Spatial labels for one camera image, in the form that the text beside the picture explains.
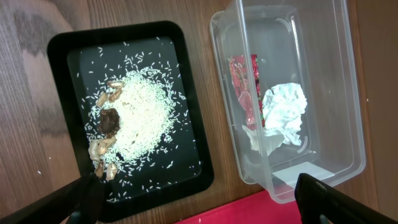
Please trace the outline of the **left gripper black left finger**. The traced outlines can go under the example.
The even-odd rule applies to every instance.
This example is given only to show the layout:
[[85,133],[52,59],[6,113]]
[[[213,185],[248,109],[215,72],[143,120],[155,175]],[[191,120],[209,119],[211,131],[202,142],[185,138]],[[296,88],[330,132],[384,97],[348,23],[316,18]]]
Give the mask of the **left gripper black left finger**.
[[91,173],[2,218],[1,223],[96,223],[104,195],[105,185]]

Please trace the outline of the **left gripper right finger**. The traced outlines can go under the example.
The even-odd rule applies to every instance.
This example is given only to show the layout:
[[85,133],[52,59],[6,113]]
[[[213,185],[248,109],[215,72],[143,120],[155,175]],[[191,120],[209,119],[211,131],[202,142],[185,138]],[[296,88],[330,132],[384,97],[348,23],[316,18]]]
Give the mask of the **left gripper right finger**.
[[302,223],[397,224],[306,173],[298,176],[294,196]]

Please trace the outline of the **food scraps and rice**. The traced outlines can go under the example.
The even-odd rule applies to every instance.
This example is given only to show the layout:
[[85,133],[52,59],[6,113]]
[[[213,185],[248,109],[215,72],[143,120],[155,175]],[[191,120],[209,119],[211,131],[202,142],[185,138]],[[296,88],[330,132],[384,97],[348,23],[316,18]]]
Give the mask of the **food scraps and rice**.
[[118,114],[116,142],[93,165],[116,170],[106,200],[118,203],[192,179],[201,160],[175,43],[166,36],[85,47],[69,54],[88,141]]

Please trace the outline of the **white napkin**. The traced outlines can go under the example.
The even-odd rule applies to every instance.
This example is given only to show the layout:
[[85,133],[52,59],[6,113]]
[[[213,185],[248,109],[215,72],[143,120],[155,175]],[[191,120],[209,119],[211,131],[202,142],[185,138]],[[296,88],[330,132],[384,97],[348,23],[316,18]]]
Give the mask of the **white napkin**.
[[307,99],[298,83],[283,83],[268,89],[262,98],[261,109],[265,119],[262,136],[266,145],[260,147],[260,135],[257,134],[256,128],[250,130],[246,124],[242,126],[249,137],[251,150],[265,150],[267,155],[270,155],[282,144],[300,146],[302,140],[299,131],[306,107]]

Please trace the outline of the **red snack wrapper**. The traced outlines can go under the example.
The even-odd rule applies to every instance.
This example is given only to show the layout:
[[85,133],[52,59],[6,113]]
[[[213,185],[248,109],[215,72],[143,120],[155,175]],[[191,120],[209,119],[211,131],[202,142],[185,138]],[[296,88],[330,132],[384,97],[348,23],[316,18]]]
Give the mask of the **red snack wrapper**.
[[[265,125],[265,119],[262,112],[262,100],[261,100],[261,87],[259,83],[259,67],[257,64],[257,55],[251,55],[252,70],[254,81],[256,85],[257,99],[261,115],[261,124]],[[250,130],[254,130],[257,125],[254,117],[254,106],[249,93],[248,87],[248,68],[244,56],[233,56],[228,59],[229,70],[232,78],[232,84],[234,86],[234,92],[246,114],[246,127]]]

